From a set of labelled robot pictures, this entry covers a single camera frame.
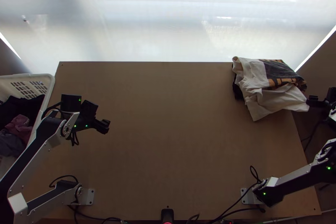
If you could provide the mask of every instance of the brown tabletop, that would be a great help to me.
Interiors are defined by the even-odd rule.
[[[50,152],[25,188],[30,200],[64,174],[96,190],[81,211],[125,220],[157,220],[169,206],[176,219],[213,219],[260,178],[281,177],[307,164],[290,111],[257,122],[232,92],[231,63],[61,62],[50,104],[62,93],[99,105],[110,131],[78,133]],[[232,210],[244,208],[241,203]],[[320,214],[313,187],[293,193],[266,213],[232,218]],[[73,218],[67,207],[49,215]]]

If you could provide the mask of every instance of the white plastic basket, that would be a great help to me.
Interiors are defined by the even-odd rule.
[[[28,145],[35,139],[36,129],[41,122],[41,116],[48,106],[51,92],[55,84],[55,77],[50,74],[13,74],[0,76],[0,100],[5,102],[9,96],[32,99],[45,95],[37,115]],[[0,179],[15,162],[14,157],[0,156]]]

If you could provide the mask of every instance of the metal mounting bracket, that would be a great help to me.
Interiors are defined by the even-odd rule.
[[[240,195],[243,196],[243,194],[246,192],[247,188],[241,188],[240,189]],[[250,190],[247,192],[247,194],[241,199],[241,202],[244,205],[263,205],[264,203],[257,199],[257,196]]]

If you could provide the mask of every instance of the black cloth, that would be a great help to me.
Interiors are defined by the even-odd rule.
[[[33,126],[44,98],[45,95],[29,100],[10,96],[6,102],[0,105],[0,130],[19,114],[29,118],[29,125],[27,126]]]
[[[18,136],[10,134],[6,129],[0,131],[0,155],[18,158],[25,148],[26,145]]]

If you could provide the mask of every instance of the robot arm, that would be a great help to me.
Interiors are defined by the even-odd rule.
[[[95,128],[102,134],[109,130],[108,120],[95,118],[98,106],[84,101],[80,96],[62,95],[61,112],[64,118],[56,118],[57,111],[45,117],[36,130],[36,138],[0,181],[0,208],[2,223],[34,223],[61,205],[91,205],[94,190],[84,189],[80,183],[60,180],[55,188],[34,200],[26,202],[22,190],[30,175],[43,163],[53,147],[64,140],[71,140],[76,131]]]
[[[269,177],[255,185],[243,204],[265,204],[272,207],[285,195],[311,187],[317,183],[336,183],[336,139],[325,143],[314,161],[283,177]]]

